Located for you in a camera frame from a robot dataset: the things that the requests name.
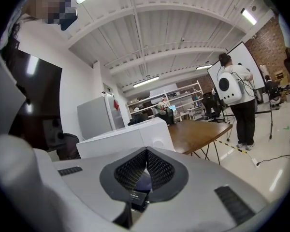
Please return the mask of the white box-shaped machine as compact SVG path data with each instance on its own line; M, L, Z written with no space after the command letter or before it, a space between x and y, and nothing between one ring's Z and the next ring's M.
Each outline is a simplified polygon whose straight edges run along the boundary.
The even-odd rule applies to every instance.
M76 144L82 159L145 146L174 151L167 123L161 118L106 132Z

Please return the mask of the dark backpack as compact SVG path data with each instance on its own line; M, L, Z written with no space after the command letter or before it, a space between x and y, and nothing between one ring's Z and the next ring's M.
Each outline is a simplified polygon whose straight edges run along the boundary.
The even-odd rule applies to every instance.
M63 133L63 146L56 150L59 160L74 160L80 159L80 154L77 149L77 144L80 142L76 135Z

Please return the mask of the black office chair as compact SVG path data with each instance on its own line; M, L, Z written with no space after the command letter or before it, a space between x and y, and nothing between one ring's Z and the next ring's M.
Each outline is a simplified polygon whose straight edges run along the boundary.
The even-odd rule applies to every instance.
M210 122L221 122L224 120L220 117L222 112L220 103L211 92L205 93L203 95L202 105L204 114Z

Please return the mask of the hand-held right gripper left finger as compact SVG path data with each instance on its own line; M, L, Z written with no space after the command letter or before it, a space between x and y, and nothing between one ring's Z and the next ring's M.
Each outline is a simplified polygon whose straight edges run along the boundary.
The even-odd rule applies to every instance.
M52 188L64 203L69 232L147 232L132 222L130 191L146 166L146 148L52 163Z

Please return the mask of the white dome backpack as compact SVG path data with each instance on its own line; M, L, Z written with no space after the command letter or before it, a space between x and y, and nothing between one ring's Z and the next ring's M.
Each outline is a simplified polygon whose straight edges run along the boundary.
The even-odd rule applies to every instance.
M239 77L223 72L218 78L219 97L227 105L239 102L244 95L244 86Z

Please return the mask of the brown wooden table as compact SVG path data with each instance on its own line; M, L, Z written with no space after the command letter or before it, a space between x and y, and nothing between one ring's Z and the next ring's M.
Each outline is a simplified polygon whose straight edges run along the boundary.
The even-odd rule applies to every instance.
M231 124L184 120L168 126L174 149L177 153L196 155L232 129Z

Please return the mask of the gray refrigerator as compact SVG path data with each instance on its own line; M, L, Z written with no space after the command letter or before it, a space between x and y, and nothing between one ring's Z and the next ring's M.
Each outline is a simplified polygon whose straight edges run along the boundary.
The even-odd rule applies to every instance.
M119 104L109 93L77 106L77 114L84 140L125 127Z

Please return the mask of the white shelving rack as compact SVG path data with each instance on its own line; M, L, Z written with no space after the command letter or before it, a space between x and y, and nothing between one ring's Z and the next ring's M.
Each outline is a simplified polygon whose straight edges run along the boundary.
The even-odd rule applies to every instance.
M187 103L178 106L178 108L181 108L200 101L201 98L198 98L198 96L201 97L202 95L203 89L199 81L169 91L162 90L160 93L155 94L153 96L148 96L144 99L128 103L127 110L129 112L129 118L131 119L134 115L140 114L144 111L152 110L155 107L155 105L160 101L165 101L168 105L173 105L173 103L174 102L176 103L177 100L191 97L192 101L189 101Z

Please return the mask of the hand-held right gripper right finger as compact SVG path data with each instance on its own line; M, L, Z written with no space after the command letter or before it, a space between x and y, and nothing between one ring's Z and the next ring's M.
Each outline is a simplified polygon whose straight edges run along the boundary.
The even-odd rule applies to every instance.
M214 162L170 150L159 152L182 163L188 181L171 200L150 203L132 226L133 232L256 232L261 227L262 210L268 202L251 185ZM253 217L236 224L215 193L224 186L243 200Z

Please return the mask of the black phone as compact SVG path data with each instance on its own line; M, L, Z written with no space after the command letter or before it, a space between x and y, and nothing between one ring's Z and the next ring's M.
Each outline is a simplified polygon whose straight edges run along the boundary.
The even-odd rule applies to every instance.
M148 197L148 192L132 190L130 192L130 201L134 206L143 207Z

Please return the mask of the large black monitor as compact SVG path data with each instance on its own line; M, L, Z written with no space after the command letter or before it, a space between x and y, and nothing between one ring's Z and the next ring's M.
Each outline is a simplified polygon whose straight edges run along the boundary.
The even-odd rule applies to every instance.
M63 144L59 92L62 68L21 50L16 51L12 75L26 100L9 133L33 148L54 150Z

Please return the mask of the black stand pole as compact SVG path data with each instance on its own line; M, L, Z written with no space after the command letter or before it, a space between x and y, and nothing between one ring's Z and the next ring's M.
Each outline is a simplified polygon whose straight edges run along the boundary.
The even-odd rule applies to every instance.
M269 93L269 90L266 86L266 81L265 81L265 78L263 78L263 82L264 82L264 87L265 87L265 90L266 90L266 93L268 95L268 99L269 99L269 108L270 110L264 110L264 111L256 111L255 114L256 115L259 115L259 114L265 114L265 113L270 113L271 115L271 123L270 123L270 134L269 134L269 140L272 139L272 133L273 133L273 112L272 112L272 104L271 104L271 100L270 100L270 93Z

